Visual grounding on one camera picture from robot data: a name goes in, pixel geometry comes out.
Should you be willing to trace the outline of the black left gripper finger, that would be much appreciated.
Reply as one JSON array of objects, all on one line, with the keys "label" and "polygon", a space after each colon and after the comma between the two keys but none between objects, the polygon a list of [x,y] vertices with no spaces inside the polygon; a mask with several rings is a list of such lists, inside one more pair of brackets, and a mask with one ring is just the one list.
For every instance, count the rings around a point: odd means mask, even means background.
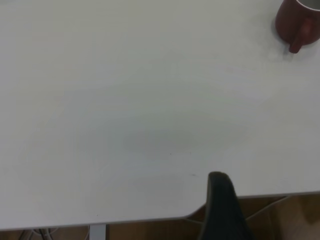
[{"label": "black left gripper finger", "polygon": [[253,240],[234,185],[226,173],[208,175],[205,217],[200,240]]}]

